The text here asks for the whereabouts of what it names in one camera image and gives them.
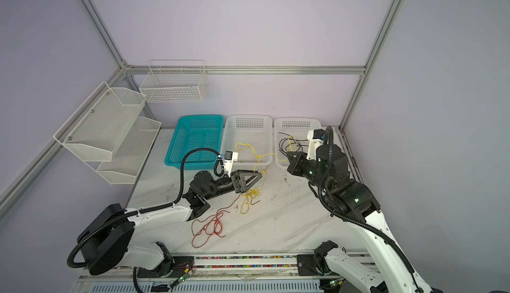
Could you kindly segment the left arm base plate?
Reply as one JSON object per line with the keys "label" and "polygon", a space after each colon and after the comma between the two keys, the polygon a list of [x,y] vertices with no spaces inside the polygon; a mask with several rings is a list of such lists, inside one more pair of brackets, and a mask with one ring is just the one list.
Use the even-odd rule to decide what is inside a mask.
{"label": "left arm base plate", "polygon": [[195,262],[193,256],[173,256],[172,259],[165,258],[153,270],[139,268],[138,278],[178,278],[185,274],[186,269],[192,269]]}

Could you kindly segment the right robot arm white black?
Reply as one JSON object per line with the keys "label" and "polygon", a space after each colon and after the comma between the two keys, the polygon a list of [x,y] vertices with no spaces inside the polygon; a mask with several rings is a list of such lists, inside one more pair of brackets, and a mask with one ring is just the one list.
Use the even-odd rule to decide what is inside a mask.
{"label": "right robot arm white black", "polygon": [[378,271],[345,253],[333,241],[314,250],[319,274],[336,273],[361,292],[433,292],[393,237],[368,186],[351,178],[347,155],[333,141],[332,127],[308,132],[308,151],[287,153],[288,173],[307,180],[321,206],[361,239]]}

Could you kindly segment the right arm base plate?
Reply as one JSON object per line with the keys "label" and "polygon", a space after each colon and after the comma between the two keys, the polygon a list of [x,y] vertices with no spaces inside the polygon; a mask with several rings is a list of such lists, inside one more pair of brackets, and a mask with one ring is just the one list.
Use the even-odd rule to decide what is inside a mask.
{"label": "right arm base plate", "polygon": [[319,266],[315,260],[314,254],[298,254],[297,259],[297,272],[301,277],[304,276],[317,276],[317,277],[333,277],[342,276],[341,273],[335,272],[331,269],[325,269],[324,266]]}

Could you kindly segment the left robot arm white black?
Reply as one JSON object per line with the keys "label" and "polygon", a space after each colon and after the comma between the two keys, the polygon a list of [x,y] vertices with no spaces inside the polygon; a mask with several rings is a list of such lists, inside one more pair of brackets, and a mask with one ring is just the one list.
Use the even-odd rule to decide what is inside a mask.
{"label": "left robot arm white black", "polygon": [[176,223],[193,221],[206,213],[208,201],[227,193],[246,193],[262,178],[258,171],[232,170],[236,152],[214,152],[215,173],[199,171],[185,190],[179,186],[175,201],[152,207],[125,209],[115,203],[107,206],[78,236],[66,264],[71,269],[85,268],[93,276],[117,267],[145,269],[166,277],[178,267],[166,245],[145,234]]}

